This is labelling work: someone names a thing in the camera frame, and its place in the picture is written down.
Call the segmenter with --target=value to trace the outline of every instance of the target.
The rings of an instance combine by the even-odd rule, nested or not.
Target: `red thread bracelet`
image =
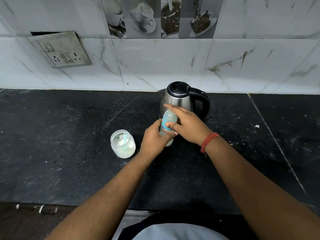
[[[216,133],[216,132],[214,132],[214,133],[212,133],[211,135],[207,136],[207,138],[204,140],[204,142],[203,142],[202,145],[201,145],[201,150],[200,150],[200,152],[204,153],[205,156],[207,156],[207,155],[206,155],[206,152],[205,152],[205,147],[208,145],[208,143],[209,143],[213,138],[218,137],[218,136],[220,136],[220,135],[219,135],[218,133]]]

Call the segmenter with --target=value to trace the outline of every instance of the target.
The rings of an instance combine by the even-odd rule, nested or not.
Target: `person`
[[[145,170],[167,142],[180,134],[201,146],[213,134],[194,113],[170,104],[165,107],[180,119],[181,124],[166,124],[174,132],[160,136],[161,120],[146,129],[139,153],[101,190],[75,208],[46,239],[111,239]],[[320,239],[320,218],[255,169],[221,136],[212,138],[204,150],[259,239]],[[203,226],[167,223],[148,226],[131,238],[122,239],[227,238]]]

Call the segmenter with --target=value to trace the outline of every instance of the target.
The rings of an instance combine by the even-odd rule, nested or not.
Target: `glass jar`
[[[114,132],[110,138],[114,153],[120,158],[131,157],[136,150],[136,143],[132,135],[125,129]]]

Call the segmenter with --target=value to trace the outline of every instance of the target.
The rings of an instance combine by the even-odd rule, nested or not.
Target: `kettle handle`
[[[198,117],[203,120],[208,114],[210,109],[210,98],[207,93],[201,91],[197,88],[190,88],[189,95],[191,97],[192,105],[194,106],[194,100],[202,102],[202,111],[199,113]]]

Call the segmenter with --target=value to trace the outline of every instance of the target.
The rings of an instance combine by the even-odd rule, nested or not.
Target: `electric kettle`
[[[158,93],[163,96],[160,104],[160,118],[163,117],[167,110],[163,104],[173,104],[193,112],[196,104],[195,100],[202,102],[202,111],[198,114],[201,120],[209,112],[210,99],[208,94],[197,88],[190,87],[183,81],[172,82],[167,88],[159,90]]]

